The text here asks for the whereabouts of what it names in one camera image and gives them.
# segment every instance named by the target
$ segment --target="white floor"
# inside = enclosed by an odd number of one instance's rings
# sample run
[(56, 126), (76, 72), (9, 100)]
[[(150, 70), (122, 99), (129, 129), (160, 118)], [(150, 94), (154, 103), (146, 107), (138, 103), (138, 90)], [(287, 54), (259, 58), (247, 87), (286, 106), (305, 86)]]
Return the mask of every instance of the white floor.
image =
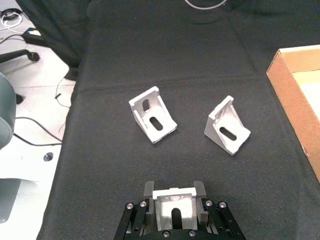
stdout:
[[(1, 0), (0, 11), (7, 8), (19, 7), (14, 0)], [(22, 24), (14, 30), (24, 32), (29, 27), (33, 27), (32, 23), (23, 17)], [(12, 34), (14, 33), (9, 30), (0, 30), (0, 41)], [(61, 81), (57, 89), (57, 93), (61, 93), (59, 101), (70, 106), (75, 82), (64, 79), (68, 67), (51, 49), (14, 39), (0, 44), (0, 54), (21, 49), (39, 53), (40, 60), (32, 62), (27, 56), (22, 56), (0, 63), (0, 72), (7, 77), (15, 92), (25, 97), (24, 101), (17, 105), (16, 116), (33, 118), (62, 139), (69, 108), (58, 104), (55, 99), (56, 89)], [(17, 119), (14, 132), (35, 144), (57, 143), (29, 120)], [(36, 239), (47, 206), (60, 149), (61, 146), (30, 146), (13, 137), (11, 142), (0, 150), (0, 178), (27, 179), (21, 182), (8, 221), (0, 224), (1, 240)], [(48, 152), (54, 154), (53, 160), (45, 162), (44, 155)]]

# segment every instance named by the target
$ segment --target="aluminum angle bracket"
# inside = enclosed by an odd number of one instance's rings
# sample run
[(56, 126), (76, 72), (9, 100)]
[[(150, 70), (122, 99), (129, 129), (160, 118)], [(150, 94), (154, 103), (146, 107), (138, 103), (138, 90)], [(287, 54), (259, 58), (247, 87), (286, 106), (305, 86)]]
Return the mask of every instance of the aluminum angle bracket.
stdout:
[(250, 131), (246, 129), (232, 103), (234, 98), (227, 96), (209, 114), (204, 134), (227, 151), (234, 155), (240, 146), (247, 140)]
[(135, 121), (153, 144), (178, 127), (171, 118), (156, 86), (136, 96), (129, 101), (129, 104)]

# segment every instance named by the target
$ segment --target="bolt head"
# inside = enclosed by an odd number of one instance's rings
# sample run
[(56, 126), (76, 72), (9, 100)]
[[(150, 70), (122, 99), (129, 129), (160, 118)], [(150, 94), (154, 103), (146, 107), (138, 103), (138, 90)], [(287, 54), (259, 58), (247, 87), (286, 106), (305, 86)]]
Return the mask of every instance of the bolt head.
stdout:
[(206, 202), (205, 202), (205, 205), (207, 205), (208, 207), (209, 207), (209, 206), (212, 206), (212, 201), (211, 201), (211, 200), (206, 201)]
[(141, 206), (141, 207), (145, 207), (145, 206), (147, 206), (147, 202), (146, 202), (146, 201), (142, 201), (142, 202), (140, 202), (140, 206)]
[(126, 205), (126, 208), (127, 209), (132, 209), (134, 207), (134, 204), (132, 202), (129, 202), (127, 205)]
[(189, 231), (189, 236), (190, 237), (194, 237), (196, 235), (196, 231), (195, 230), (190, 230)]
[(219, 202), (219, 206), (220, 208), (224, 209), (227, 206), (227, 204), (224, 201), (221, 201)]
[(162, 233), (162, 235), (165, 237), (165, 238), (168, 238), (170, 236), (170, 232), (169, 231), (164, 231)]

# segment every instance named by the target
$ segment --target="black tablecloth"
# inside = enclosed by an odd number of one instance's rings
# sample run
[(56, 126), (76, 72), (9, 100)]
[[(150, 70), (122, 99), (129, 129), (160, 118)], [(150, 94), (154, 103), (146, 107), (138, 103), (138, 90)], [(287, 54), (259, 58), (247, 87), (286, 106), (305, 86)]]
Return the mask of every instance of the black tablecloth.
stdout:
[[(232, 12), (182, 0), (93, 1), (38, 239), (113, 239), (144, 182), (196, 180), (229, 203), (249, 240), (320, 239), (320, 186), (265, 74), (278, 48), (317, 43), (319, 13), (315, 1), (246, 1)], [(178, 124), (157, 144), (128, 104), (152, 86)], [(204, 135), (227, 95), (251, 131), (234, 156)]]

